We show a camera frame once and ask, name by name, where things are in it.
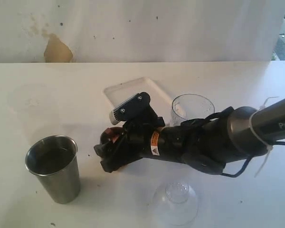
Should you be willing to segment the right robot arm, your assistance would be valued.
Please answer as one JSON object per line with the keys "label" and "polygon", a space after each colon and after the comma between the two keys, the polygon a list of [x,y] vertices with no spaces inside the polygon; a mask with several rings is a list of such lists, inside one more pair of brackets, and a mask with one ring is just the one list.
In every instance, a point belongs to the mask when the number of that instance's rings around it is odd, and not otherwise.
{"label": "right robot arm", "polygon": [[227,163],[243,160],[242,173],[253,158],[285,145],[285,99],[261,110],[228,107],[173,127],[165,125],[150,101],[149,94],[141,92],[110,113],[113,126],[94,146],[105,172],[149,158],[222,176]]}

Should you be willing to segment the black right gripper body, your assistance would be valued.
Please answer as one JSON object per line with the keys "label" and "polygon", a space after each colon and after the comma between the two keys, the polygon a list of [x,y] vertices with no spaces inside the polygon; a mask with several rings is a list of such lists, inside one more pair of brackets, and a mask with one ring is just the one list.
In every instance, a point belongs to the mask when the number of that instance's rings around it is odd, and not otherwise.
{"label": "black right gripper body", "polygon": [[151,106],[124,122],[122,128],[121,140],[113,154],[123,156],[124,166],[142,158],[183,163],[188,128],[166,127]]}

